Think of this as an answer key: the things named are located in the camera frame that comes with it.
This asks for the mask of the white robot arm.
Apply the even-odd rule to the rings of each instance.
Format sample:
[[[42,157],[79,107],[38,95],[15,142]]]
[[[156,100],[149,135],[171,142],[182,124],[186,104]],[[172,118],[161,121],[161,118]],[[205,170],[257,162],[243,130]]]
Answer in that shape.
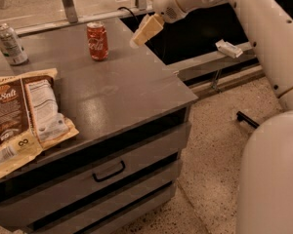
[[[148,0],[131,39],[143,45],[164,24],[227,1],[233,8],[283,111],[248,139],[241,159],[236,234],[293,234],[293,19],[275,0]]]

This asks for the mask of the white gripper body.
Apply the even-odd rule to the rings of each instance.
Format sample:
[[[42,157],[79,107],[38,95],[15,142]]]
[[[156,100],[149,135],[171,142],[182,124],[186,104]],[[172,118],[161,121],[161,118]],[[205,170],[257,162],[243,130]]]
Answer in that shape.
[[[182,20],[186,16],[186,13],[180,8],[177,0],[153,0],[152,8],[168,23]]]

